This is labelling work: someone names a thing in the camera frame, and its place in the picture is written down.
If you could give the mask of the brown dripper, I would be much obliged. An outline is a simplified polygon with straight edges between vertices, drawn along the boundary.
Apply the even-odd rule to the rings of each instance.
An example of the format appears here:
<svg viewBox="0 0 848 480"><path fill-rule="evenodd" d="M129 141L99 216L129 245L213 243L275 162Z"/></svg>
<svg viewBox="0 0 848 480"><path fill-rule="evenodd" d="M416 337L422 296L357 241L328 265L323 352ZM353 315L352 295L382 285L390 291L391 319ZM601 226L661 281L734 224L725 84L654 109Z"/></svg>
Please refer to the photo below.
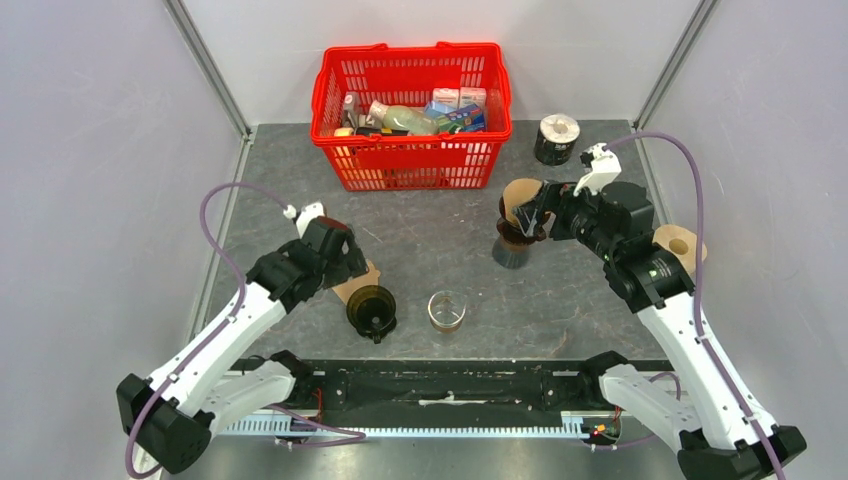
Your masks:
<svg viewBox="0 0 848 480"><path fill-rule="evenodd" d="M497 230L499 234L508 242L512 244L520 244L520 245L531 245L533 243L541 242L544 240L540 240L539 238L526 238L520 229L520 225L514 226L507 222L503 218L503 210L502 210L502 200L500 198L499 202L499 213L501 215L500 219L497 222Z"/></svg>

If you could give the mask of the brown paper coffee filter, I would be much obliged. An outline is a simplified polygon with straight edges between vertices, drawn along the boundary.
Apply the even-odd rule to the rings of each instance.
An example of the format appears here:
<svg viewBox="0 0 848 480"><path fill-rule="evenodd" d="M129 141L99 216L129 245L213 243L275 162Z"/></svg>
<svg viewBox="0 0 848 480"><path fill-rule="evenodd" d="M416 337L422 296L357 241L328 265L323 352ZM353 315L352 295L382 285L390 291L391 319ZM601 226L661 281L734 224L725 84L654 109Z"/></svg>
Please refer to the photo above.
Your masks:
<svg viewBox="0 0 848 480"><path fill-rule="evenodd" d="M542 185L541 180L533 178L518 178L507 184L501 195L503 218L510 224L518 226L519 221L513 213L513 208L532 200Z"/></svg>

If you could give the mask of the dark dripper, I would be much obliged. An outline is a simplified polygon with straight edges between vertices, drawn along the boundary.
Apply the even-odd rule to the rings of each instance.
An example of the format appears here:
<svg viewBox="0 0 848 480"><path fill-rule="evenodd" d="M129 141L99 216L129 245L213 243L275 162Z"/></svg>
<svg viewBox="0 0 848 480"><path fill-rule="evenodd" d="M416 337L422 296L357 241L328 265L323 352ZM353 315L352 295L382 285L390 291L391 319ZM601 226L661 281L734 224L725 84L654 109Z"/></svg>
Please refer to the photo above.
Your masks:
<svg viewBox="0 0 848 480"><path fill-rule="evenodd" d="M380 344L397 326L396 300L383 286L363 286L348 299L346 317L360 336Z"/></svg>

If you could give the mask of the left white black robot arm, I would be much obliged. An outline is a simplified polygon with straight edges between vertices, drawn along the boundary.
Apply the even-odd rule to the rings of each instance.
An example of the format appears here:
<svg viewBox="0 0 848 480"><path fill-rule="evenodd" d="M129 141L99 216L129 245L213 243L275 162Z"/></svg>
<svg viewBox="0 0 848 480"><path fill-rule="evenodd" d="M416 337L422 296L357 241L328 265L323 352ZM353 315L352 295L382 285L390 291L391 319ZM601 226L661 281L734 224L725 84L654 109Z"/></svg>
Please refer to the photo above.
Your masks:
<svg viewBox="0 0 848 480"><path fill-rule="evenodd" d="M225 374L266 330L318 291L366 274L368 265L347 225L318 215L298 238L260 257L230 303L182 351L151 374L128 374L117 386L125 465L135 479L141 448L157 462L153 473L178 474L211 441L255 411L284 402L307 405L314 393L309 367L284 351L230 380Z"/></svg>

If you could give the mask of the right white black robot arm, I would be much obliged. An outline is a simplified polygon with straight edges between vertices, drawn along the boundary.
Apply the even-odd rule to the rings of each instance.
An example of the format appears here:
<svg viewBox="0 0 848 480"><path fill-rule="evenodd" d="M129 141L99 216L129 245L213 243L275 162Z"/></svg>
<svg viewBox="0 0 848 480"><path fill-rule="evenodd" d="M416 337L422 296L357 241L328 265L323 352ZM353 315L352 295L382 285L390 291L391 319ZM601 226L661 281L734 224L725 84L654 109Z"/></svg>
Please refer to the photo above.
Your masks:
<svg viewBox="0 0 848 480"><path fill-rule="evenodd" d="M585 406L630 413L670 448L688 479L784 477L806 440L776 422L734 370L686 268L654 240L643 187L616 181L592 193L573 182L519 179L504 190L500 210L500 231L521 244L574 240L600 258L610 289L660 344L689 396L670 396L607 352L583 365L577 395Z"/></svg>

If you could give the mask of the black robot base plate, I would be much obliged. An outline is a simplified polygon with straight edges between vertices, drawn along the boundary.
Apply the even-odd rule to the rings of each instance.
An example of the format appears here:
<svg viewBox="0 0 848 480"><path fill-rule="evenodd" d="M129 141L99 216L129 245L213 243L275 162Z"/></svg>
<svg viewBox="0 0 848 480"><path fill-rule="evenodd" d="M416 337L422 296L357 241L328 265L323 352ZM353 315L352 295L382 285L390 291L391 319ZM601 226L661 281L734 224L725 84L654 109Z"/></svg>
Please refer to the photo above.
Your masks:
<svg viewBox="0 0 848 480"><path fill-rule="evenodd" d="M584 360L309 360L282 406L337 427L554 427L563 411L607 413L598 379L626 363Z"/></svg>

